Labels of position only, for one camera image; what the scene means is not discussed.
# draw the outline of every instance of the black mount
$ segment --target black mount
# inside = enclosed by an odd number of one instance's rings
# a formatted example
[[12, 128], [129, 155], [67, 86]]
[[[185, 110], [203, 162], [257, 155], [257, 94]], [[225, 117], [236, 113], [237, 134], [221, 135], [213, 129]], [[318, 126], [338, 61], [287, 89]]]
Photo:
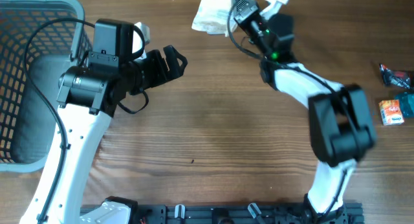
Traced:
[[[337, 96], [344, 101], [350, 120], [339, 121], [345, 114]], [[336, 94], [310, 97], [308, 104], [310, 145], [321, 162], [335, 167], [349, 159], [359, 161], [374, 146], [376, 131], [367, 97], [358, 85], [345, 86]]]
[[342, 219], [347, 215], [347, 211], [349, 212], [349, 210], [346, 209], [348, 206], [349, 204], [344, 204], [342, 207], [329, 212], [326, 217], [323, 218], [323, 214], [319, 214], [315, 211], [309, 201], [308, 194], [305, 194], [303, 206], [301, 208], [301, 224], [330, 223], [332, 221], [334, 222], [334, 220]]
[[232, 0], [234, 3], [237, 3], [234, 20], [265, 57], [279, 63], [296, 60], [291, 50], [294, 40], [292, 16], [276, 14], [267, 21], [260, 15], [257, 1]]
[[110, 19], [96, 22], [93, 49], [87, 55], [87, 67], [72, 66], [59, 80], [58, 103], [89, 107], [89, 113], [99, 111], [113, 117], [116, 106], [126, 93], [138, 95], [181, 77], [188, 64], [172, 45], [164, 47], [166, 60], [159, 50], [132, 52], [132, 23]]

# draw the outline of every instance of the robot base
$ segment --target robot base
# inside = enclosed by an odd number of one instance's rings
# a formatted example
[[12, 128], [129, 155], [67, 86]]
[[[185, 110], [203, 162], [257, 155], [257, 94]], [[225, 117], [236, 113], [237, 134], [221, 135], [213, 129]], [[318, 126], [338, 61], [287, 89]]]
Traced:
[[[302, 203], [285, 203], [276, 205], [258, 205], [261, 219], [254, 219], [247, 206], [200, 206], [185, 207], [184, 219], [175, 218], [175, 207], [165, 205], [138, 205], [131, 224], [300, 224]], [[81, 215], [93, 211], [94, 208], [82, 208]], [[228, 212], [229, 221], [218, 221], [214, 213], [220, 210]], [[342, 215], [336, 220], [324, 224], [363, 224], [362, 204], [346, 203]]]

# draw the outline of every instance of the basket mesh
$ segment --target basket mesh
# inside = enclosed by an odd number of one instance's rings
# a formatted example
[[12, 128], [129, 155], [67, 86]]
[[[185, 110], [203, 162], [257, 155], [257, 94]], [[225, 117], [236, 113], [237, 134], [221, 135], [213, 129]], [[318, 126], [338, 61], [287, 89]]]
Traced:
[[[13, 134], [19, 121], [19, 108], [24, 104], [26, 77], [21, 59], [30, 35], [41, 24], [61, 18], [77, 17], [72, 10], [12, 10], [0, 6], [0, 163], [19, 162], [12, 153]], [[40, 56], [70, 55], [75, 32], [75, 23], [55, 23], [37, 34], [27, 56], [28, 67]], [[91, 43], [82, 31], [78, 58], [91, 48]]]

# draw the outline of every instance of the orange package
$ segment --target orange package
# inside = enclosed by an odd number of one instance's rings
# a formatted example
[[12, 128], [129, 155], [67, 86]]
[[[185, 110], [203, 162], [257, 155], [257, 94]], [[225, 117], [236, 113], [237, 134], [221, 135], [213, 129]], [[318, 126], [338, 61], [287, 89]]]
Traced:
[[400, 101], [385, 100], [380, 103], [380, 111], [382, 123], [386, 125], [402, 124], [404, 118], [402, 117], [400, 109]]

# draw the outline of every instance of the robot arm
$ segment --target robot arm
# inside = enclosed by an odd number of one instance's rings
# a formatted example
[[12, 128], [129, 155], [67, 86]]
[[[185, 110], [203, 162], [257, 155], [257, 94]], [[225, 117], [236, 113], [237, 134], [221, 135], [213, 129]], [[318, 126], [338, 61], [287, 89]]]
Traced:
[[[291, 51], [293, 19], [278, 14], [289, 0], [266, 1], [269, 5], [262, 11], [254, 0], [232, 0], [229, 18], [233, 14], [260, 54], [236, 46], [261, 60], [265, 83], [309, 109], [310, 143], [319, 162], [301, 221], [329, 221], [341, 215], [343, 193], [357, 161], [376, 142], [366, 97], [357, 85], [328, 81], [298, 63]], [[338, 115], [346, 121], [338, 122]]]
[[[149, 29], [145, 25], [141, 27], [143, 40], [140, 43], [143, 49], [143, 45], [149, 43]], [[61, 150], [60, 132], [56, 127], [38, 188], [21, 218], [21, 224], [126, 224], [132, 218], [133, 207], [110, 201], [105, 202], [100, 209], [79, 217], [94, 154], [109, 127], [116, 106], [120, 105], [127, 92], [131, 95], [145, 94], [144, 90], [150, 87], [181, 77], [187, 66], [186, 58], [171, 45], [164, 47], [165, 60], [159, 50], [144, 54], [140, 49], [141, 52], [132, 53], [133, 31], [132, 23], [98, 20], [93, 49], [86, 55], [87, 66], [72, 66], [61, 76], [58, 113], [65, 126], [69, 145], [65, 151]], [[137, 59], [141, 55], [144, 55], [141, 60]], [[47, 204], [58, 171], [61, 173]], [[42, 218], [40, 214], [45, 205], [47, 211]]]

